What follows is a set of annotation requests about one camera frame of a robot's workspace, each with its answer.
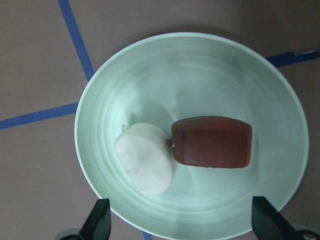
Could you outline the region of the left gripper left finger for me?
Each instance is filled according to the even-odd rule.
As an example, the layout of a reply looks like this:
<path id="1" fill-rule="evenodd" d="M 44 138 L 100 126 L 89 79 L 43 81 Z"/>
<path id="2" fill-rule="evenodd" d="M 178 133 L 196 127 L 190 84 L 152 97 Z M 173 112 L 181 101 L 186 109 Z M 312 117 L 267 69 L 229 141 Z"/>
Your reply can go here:
<path id="1" fill-rule="evenodd" d="M 82 226 L 82 240 L 108 240 L 111 235 L 111 209 L 108 198 L 98 199 Z"/>

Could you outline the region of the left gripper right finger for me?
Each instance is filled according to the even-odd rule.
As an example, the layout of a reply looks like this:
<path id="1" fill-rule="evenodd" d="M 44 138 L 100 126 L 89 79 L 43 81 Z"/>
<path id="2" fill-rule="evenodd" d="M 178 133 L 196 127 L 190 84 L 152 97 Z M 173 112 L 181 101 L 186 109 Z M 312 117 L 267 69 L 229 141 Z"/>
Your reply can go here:
<path id="1" fill-rule="evenodd" d="M 251 226 L 259 240 L 309 240 L 310 232 L 295 230 L 263 196 L 252 198 Z"/>

